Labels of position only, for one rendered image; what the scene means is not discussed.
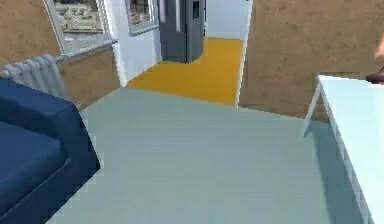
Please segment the dark grey fridge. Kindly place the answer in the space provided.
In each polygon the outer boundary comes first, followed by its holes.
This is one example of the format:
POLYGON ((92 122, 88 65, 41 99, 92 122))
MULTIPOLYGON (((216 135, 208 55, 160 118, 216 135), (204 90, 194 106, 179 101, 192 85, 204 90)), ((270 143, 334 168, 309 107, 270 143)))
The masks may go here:
POLYGON ((206 0, 180 0, 181 32, 175 26, 175 0, 165 0, 166 22, 159 20, 163 61, 191 63, 203 53, 206 0))

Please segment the grey framed window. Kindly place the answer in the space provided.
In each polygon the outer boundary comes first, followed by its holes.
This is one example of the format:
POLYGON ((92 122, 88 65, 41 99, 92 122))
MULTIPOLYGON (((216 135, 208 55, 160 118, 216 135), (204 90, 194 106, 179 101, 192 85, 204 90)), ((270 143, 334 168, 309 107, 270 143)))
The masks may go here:
POLYGON ((158 0, 125 0, 125 4, 131 37, 159 27, 158 0))
POLYGON ((106 0, 43 0, 58 42, 57 62, 118 42, 110 31, 106 0))

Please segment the grey ribbed radiator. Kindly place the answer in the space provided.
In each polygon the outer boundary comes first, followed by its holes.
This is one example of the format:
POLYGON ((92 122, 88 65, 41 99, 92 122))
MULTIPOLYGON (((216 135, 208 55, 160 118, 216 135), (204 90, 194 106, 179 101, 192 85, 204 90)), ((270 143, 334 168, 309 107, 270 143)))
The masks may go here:
POLYGON ((44 54, 31 59, 5 64, 1 67, 3 76, 18 84, 53 95, 65 100, 69 95, 55 57, 44 54))

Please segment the dark blue sofa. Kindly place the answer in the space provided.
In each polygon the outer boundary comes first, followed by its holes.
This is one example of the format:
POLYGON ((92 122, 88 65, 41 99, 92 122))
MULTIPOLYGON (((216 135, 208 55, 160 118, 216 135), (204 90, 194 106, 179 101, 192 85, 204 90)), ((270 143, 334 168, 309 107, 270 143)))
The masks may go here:
POLYGON ((0 78, 0 224, 45 224, 99 169, 72 102, 0 78))

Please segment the pale blue table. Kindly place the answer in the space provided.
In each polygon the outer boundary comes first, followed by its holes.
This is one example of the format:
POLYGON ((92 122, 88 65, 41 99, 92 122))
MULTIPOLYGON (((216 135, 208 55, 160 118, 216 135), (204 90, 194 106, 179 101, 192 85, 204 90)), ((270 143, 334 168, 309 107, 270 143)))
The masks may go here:
POLYGON ((320 74, 303 122, 322 100, 363 224, 384 224, 384 85, 320 74))

